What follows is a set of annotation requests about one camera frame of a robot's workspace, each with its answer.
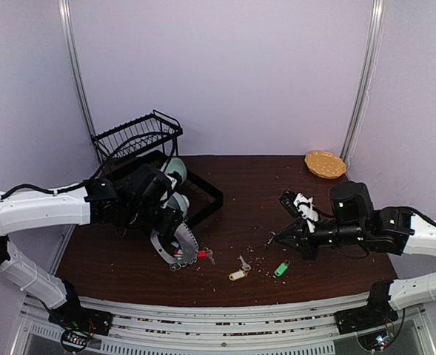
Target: white wall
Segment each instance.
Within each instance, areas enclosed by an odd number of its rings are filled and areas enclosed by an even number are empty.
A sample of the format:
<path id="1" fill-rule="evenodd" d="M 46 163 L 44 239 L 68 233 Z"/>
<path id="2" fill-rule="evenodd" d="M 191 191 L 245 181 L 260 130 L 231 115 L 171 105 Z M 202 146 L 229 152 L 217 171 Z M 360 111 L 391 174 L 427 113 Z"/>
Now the white wall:
<path id="1" fill-rule="evenodd" d="M 410 205 L 436 219 L 436 1 L 388 1 L 380 58 L 349 175 L 375 206 Z M 436 259 L 393 257 L 399 277 Z M 427 305 L 436 329 L 436 302 Z"/>
<path id="2" fill-rule="evenodd" d="M 95 159 L 69 68 L 56 0 L 0 1 L 0 190 L 24 182 L 63 186 L 82 180 Z M 48 268 L 62 227 L 13 234 Z M 0 279 L 0 354 L 23 294 Z"/>
<path id="3" fill-rule="evenodd" d="M 77 0 L 98 132 L 159 109 L 181 154 L 339 154 L 372 0 Z"/>

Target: dark wooden table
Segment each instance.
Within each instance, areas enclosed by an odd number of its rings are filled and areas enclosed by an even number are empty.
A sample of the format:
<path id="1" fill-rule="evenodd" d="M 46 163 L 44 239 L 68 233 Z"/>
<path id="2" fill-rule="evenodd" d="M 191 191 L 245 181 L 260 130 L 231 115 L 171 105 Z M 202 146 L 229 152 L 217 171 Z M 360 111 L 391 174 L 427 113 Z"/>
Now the dark wooden table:
<path id="1" fill-rule="evenodd" d="M 265 243 L 270 231 L 288 226 L 292 218 L 278 202 L 284 189 L 313 196 L 330 212 L 328 191 L 342 181 L 312 175 L 302 157 L 185 157 L 188 168 L 224 193 L 224 207 L 193 232 L 202 247 L 214 251 L 207 259 L 171 272 L 155 253 L 148 237 L 129 230 L 115 236 L 109 225 L 77 227 L 61 261 L 58 276 L 72 282 L 82 296 L 103 300 L 174 306 L 239 306 L 322 300 L 368 291 L 375 281 L 396 278 L 385 254 L 356 260 L 323 248 L 314 262 L 299 253 Z M 345 249 L 361 255 L 359 248 Z M 239 255 L 252 265 L 248 277 L 231 282 Z M 284 276 L 273 271 L 285 260 Z"/>

